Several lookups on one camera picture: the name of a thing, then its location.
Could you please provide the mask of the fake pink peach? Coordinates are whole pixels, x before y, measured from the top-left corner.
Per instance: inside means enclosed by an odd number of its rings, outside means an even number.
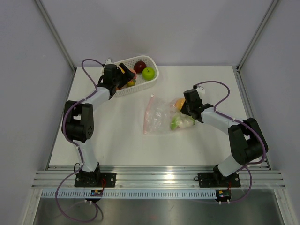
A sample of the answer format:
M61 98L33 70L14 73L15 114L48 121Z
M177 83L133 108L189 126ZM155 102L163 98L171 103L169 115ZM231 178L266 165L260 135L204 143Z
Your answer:
M134 70L130 71L128 73L128 78L129 78L128 83L135 82L136 81L136 77L137 77L137 73Z

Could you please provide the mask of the fake round orange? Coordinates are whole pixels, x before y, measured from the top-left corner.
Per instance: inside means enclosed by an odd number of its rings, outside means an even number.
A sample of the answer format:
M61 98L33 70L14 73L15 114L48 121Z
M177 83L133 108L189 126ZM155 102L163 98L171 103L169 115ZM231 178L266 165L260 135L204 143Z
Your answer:
M185 103L185 98L182 97L182 98L179 98L176 102L175 102L175 107L180 111L183 107Z

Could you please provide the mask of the fake purple fruit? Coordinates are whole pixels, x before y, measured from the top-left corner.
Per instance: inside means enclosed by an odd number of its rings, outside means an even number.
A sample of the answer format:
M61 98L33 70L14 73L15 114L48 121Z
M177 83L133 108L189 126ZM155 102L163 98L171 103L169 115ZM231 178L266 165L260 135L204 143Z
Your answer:
M142 73L146 67L147 67L146 63L142 60L139 60L135 63L133 70L138 74L138 73Z

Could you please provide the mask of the fake yellow mango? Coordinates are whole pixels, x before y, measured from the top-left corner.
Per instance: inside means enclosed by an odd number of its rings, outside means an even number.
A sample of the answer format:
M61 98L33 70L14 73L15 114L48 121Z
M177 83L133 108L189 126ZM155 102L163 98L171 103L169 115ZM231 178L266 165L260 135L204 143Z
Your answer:
M133 87L135 86L135 81L134 80L131 80L127 83L127 87Z

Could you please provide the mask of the fake green apple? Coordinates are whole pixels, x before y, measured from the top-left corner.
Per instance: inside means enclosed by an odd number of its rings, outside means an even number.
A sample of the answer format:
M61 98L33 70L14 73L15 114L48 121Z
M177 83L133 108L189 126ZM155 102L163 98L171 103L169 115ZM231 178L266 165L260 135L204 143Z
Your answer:
M155 78L155 71L154 69L150 68L150 67L146 67L143 71L142 71L142 77L144 80L146 81L151 81Z

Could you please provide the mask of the clear zip top bag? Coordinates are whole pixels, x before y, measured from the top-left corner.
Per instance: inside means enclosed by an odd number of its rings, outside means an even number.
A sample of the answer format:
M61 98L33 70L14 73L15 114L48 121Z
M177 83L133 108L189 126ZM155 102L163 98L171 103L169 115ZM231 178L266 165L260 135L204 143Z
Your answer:
M178 99L179 98L176 98L168 102L152 94L144 115L143 133L160 135L181 130L177 129L172 131L170 129L171 119L174 114L181 112L175 107L175 102Z

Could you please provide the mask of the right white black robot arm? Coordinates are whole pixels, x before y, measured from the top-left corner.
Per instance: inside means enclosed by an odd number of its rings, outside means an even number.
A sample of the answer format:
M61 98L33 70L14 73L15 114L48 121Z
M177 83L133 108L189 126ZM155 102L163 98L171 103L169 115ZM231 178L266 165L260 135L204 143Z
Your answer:
M184 92L185 103L181 112L194 120L213 126L229 138L230 155L220 164L214 166L212 172L198 173L199 186L203 187L240 187L236 172L251 161L262 158L268 152L258 122L254 118L238 120L230 118L214 110L214 106L204 104L196 89Z

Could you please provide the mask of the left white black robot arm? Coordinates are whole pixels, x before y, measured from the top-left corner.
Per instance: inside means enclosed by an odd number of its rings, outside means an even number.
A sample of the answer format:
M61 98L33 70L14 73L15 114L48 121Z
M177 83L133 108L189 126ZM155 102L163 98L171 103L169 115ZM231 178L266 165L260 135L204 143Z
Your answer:
M78 101L67 101L64 107L62 133L74 145L79 157L79 169L74 170L75 187L114 187L116 174L101 172L94 150L89 142L94 133L94 110L110 100L117 89L133 80L135 74L123 63L107 61L98 82L92 82L94 90Z

